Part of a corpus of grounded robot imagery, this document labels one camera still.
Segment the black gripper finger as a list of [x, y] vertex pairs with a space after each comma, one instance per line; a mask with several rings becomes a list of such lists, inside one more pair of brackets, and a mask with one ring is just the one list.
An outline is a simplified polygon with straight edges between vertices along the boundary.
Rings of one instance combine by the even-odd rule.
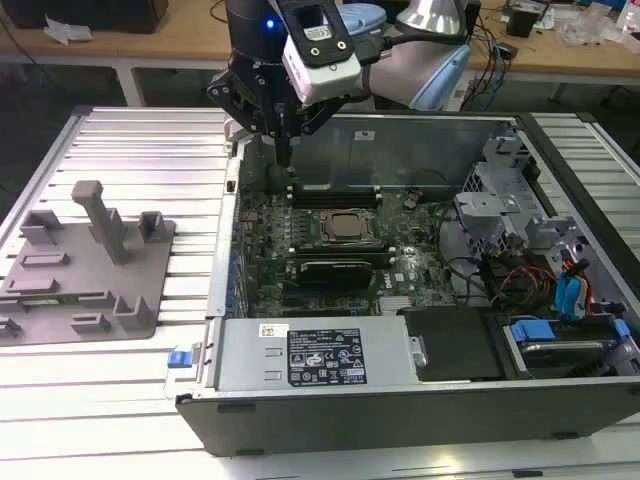
[[283, 116], [283, 164], [291, 163], [295, 138], [313, 134], [345, 103], [344, 98], [332, 98], [307, 107], [301, 104], [287, 104]]
[[212, 100], [249, 133], [267, 136], [275, 159], [285, 164], [285, 136], [267, 78], [258, 71], [248, 75], [224, 71], [214, 77], [207, 90]]

